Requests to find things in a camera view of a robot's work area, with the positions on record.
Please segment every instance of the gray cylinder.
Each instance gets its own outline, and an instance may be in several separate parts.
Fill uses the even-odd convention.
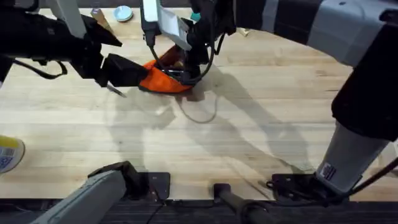
[[[345,193],[362,178],[388,143],[388,140],[356,134],[336,122],[335,133],[315,175],[332,191]]]

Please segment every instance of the label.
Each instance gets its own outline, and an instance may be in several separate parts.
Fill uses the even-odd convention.
[[[14,153],[15,149],[0,147],[0,170],[6,168],[8,164],[10,164],[14,158]]]
[[[336,173],[336,168],[334,168],[332,165],[326,162],[322,167],[320,175],[326,180],[330,180],[335,173]]]

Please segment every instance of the blue and yellow container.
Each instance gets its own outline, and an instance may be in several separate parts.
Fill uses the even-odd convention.
[[[0,135],[0,174],[18,165],[24,154],[25,145],[20,139]]]

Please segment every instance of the wooden tabletop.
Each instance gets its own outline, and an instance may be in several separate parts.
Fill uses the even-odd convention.
[[[104,45],[104,55],[153,59],[139,10],[127,23],[103,11],[123,42]],[[174,11],[190,16],[189,9]],[[161,54],[172,45],[158,37],[155,48]],[[59,70],[56,63],[44,69]],[[21,163],[0,175],[0,198],[64,198],[91,171],[125,160],[137,170],[170,172],[171,198],[211,198],[217,182],[244,198],[272,198],[259,180],[311,173],[321,162],[335,127],[330,104],[351,72],[316,50],[255,31],[226,37],[209,74],[182,96],[133,87],[120,88],[121,98],[68,69],[44,80],[15,65],[0,89],[0,134],[26,144]],[[395,156],[389,146],[366,177]],[[397,185],[391,174],[354,199],[398,200]]]

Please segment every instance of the black cable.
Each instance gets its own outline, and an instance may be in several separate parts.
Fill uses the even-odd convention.
[[[149,224],[150,221],[155,217],[155,215],[164,207],[164,206],[170,206],[170,207],[176,207],[176,208],[187,208],[187,209],[210,209],[210,208],[214,208],[217,206],[217,204],[215,204],[213,202],[213,204],[209,205],[209,206],[187,206],[187,205],[179,205],[179,204],[166,204],[165,201],[161,202],[162,204],[159,205],[159,207],[157,207],[155,209],[155,211],[150,215],[148,221],[146,222],[146,224]]]
[[[150,221],[155,217],[155,215],[163,208],[163,206],[164,206],[164,203],[162,203],[161,205],[159,205],[156,209],[155,209],[155,211],[150,215],[150,217],[149,217],[149,219],[148,219],[148,221],[146,222],[146,224],[149,224],[150,223]]]
[[[21,61],[18,61],[16,59],[14,59],[13,62],[16,65],[20,65],[20,66],[25,67],[25,68],[27,68],[29,70],[32,70],[33,72],[35,72],[36,74],[38,74],[42,78],[45,78],[45,79],[48,79],[48,80],[54,80],[54,79],[60,77],[61,75],[66,75],[68,73],[68,70],[67,70],[66,66],[62,62],[59,62],[59,61],[56,61],[56,62],[59,64],[59,66],[61,67],[62,71],[58,75],[48,74],[47,72],[43,72],[43,71],[41,71],[41,70],[31,66],[31,65],[28,65],[28,64],[26,64],[24,62],[21,62]]]
[[[210,58],[209,58],[209,63],[207,64],[205,71],[202,72],[199,76],[193,78],[190,80],[190,82],[197,82],[199,80],[201,80],[210,70],[211,66],[213,65],[213,61],[214,61],[214,55],[216,53],[216,49],[215,49],[215,26],[214,26],[214,20],[215,20],[215,7],[213,8],[213,12],[211,13],[211,19],[210,19]],[[154,49],[154,45],[155,45],[155,33],[152,31],[147,31],[145,34],[146,37],[146,41],[147,41],[147,45],[150,49],[150,52],[152,53],[152,55],[154,56],[156,63],[159,65],[159,67],[164,71],[164,73],[166,73],[168,76],[178,80],[178,77],[171,74],[169,72],[169,70],[166,69],[166,67],[164,66],[163,62],[159,59],[159,57],[157,56],[155,49]]]

